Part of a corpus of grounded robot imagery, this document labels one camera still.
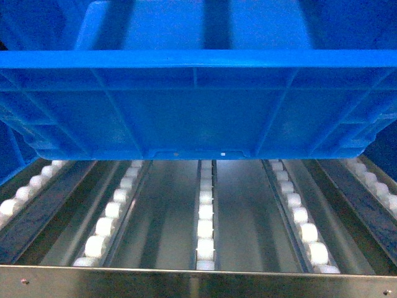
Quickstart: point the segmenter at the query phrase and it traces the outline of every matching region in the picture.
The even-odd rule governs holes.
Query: blue plastic crate
[[[0,119],[51,159],[357,156],[397,119],[397,6],[373,2],[93,2],[74,51],[5,43]]]

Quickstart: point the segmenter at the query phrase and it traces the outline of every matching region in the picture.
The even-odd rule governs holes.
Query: roller conveyor
[[[387,193],[366,182],[363,171],[374,174]],[[33,176],[47,178],[32,182]],[[7,274],[0,281],[11,285],[1,294],[392,295],[396,189],[364,156],[38,160],[19,174],[18,183],[1,187],[0,262]],[[122,283],[124,292],[110,292],[107,276]]]

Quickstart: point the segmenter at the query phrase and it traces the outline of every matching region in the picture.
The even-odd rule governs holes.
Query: white roller
[[[305,244],[306,254],[313,266],[325,265],[328,263],[328,250],[321,242]]]
[[[390,209],[397,209],[397,196],[395,194],[388,194],[385,199],[387,207]]]
[[[359,162],[359,160],[358,160],[357,158],[351,158],[351,159],[349,159],[349,160],[346,160],[346,163],[347,163],[347,165],[348,165],[350,168],[353,168],[354,165],[356,165],[358,162]]]
[[[22,206],[23,204],[21,203],[21,201],[18,201],[17,199],[5,200],[0,205],[0,214],[12,216],[20,211]]]
[[[98,267],[98,265],[99,265],[99,259],[90,258],[88,256],[78,258],[73,263],[74,267]]]
[[[51,162],[51,165],[56,166],[58,169],[60,169],[66,164],[66,162],[66,160],[53,160]]]
[[[140,168],[143,164],[143,160],[133,160],[131,162],[131,167],[137,167]]]
[[[282,194],[290,194],[293,192],[293,183],[290,181],[280,181],[280,189]]]
[[[202,191],[211,191],[212,190],[212,180],[211,179],[201,179],[200,189]]]
[[[372,185],[378,181],[377,176],[371,172],[365,172],[363,175],[364,182],[371,188]]]
[[[200,191],[200,204],[212,204],[212,191]]]
[[[113,193],[113,201],[125,204],[129,198],[130,191],[125,188],[118,188]]]
[[[278,181],[289,181],[290,178],[288,177],[287,171],[276,171],[275,177]]]
[[[44,166],[42,168],[42,175],[51,178],[58,172],[59,168],[56,166]]]
[[[295,193],[286,194],[285,198],[287,199],[288,208],[300,207],[302,205],[302,201],[299,194],[295,194]]]
[[[120,181],[120,188],[131,190],[135,180],[136,180],[136,176],[122,178]]]
[[[197,261],[196,270],[211,271],[215,270],[214,261]]]
[[[304,224],[308,222],[308,211],[304,207],[294,207],[291,209],[293,222],[296,224]]]
[[[99,236],[109,237],[113,234],[115,219],[109,217],[101,217],[95,226],[95,234]]]
[[[340,274],[340,270],[331,265],[317,265],[314,266],[315,273],[328,273],[328,274]]]
[[[284,167],[283,167],[283,163],[281,162],[275,162],[275,163],[270,163],[272,165],[272,169],[273,171],[283,171]]]
[[[368,173],[367,172],[367,167],[365,166],[365,164],[363,163],[356,163],[353,167],[352,167],[354,173],[358,176],[358,177],[363,177],[364,173]]]
[[[201,168],[202,169],[212,169],[212,160],[202,160]]]
[[[9,215],[0,213],[0,228],[3,228],[8,223],[9,219],[10,219]]]
[[[316,242],[318,240],[317,228],[313,223],[299,224],[298,231],[303,243]]]
[[[201,178],[202,179],[212,179],[212,170],[211,169],[202,169],[201,170]]]
[[[386,196],[389,193],[389,188],[385,183],[375,182],[372,186],[372,191],[378,196]]]
[[[140,168],[128,168],[127,172],[125,172],[125,177],[136,177],[138,176]]]
[[[84,253],[91,258],[101,258],[109,243],[109,238],[103,236],[91,236],[86,242]]]
[[[199,238],[212,238],[213,224],[212,220],[198,220],[197,236]]]
[[[36,193],[36,190],[34,187],[28,185],[28,186],[22,186],[18,188],[17,192],[15,193],[15,198],[17,200],[20,200],[22,202],[26,202],[27,200],[30,200],[33,198],[33,196]]]
[[[212,220],[212,217],[213,217],[212,204],[199,205],[199,208],[198,208],[198,218],[199,219]]]
[[[46,184],[48,181],[48,177],[44,175],[36,175],[31,177],[29,181],[29,185],[34,187],[35,189],[40,189]]]
[[[122,213],[122,205],[117,202],[109,202],[105,208],[105,216],[110,217],[111,219],[117,219],[120,217]]]
[[[214,260],[213,239],[198,239],[197,241],[197,259],[198,260]]]

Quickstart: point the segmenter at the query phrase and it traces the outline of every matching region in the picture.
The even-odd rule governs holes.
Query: metal surface
[[[89,195],[83,197],[80,204],[74,204],[73,217],[40,262],[41,265],[72,265],[78,250],[84,244],[89,231],[95,225],[101,210],[118,186],[129,164],[127,161],[107,161],[101,168],[97,169],[100,171],[100,179],[94,181]]]
[[[96,161],[75,163],[0,231],[0,263],[17,261],[95,164]]]
[[[375,274],[302,161],[283,161],[342,273]]]
[[[222,271],[300,272],[259,160],[216,162]]]
[[[320,160],[318,163],[328,175],[328,178],[342,192],[343,198],[368,228],[379,247],[387,254],[388,259],[394,263],[394,265],[389,264],[389,269],[386,270],[395,272],[397,265],[397,226],[395,220],[339,161]]]
[[[380,298],[397,293],[397,278],[0,266],[2,298],[305,297]]]
[[[189,269],[197,161],[154,161],[111,267]]]
[[[201,180],[201,160],[197,163],[197,178],[195,182],[196,192],[194,197],[194,213],[193,213],[193,234],[192,234],[192,254],[190,256],[189,270],[196,269],[197,263],[197,226],[199,225],[199,205],[200,205],[200,180]]]

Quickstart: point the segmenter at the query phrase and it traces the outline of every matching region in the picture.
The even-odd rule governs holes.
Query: metal frame
[[[395,297],[397,278],[0,266],[1,297]]]

